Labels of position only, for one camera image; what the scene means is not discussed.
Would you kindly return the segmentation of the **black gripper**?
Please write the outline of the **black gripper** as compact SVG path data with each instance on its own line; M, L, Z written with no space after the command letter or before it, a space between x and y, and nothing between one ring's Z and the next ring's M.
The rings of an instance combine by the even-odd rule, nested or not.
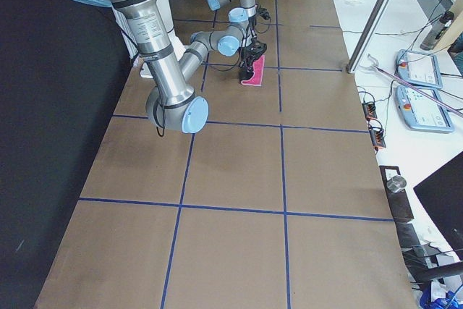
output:
M252 42L241 48L241 66L239 67L239 79L250 80L252 78L252 65L267 51L267 44Z
M257 24L256 16L253 15L248 18L247 33L255 34L255 26Z

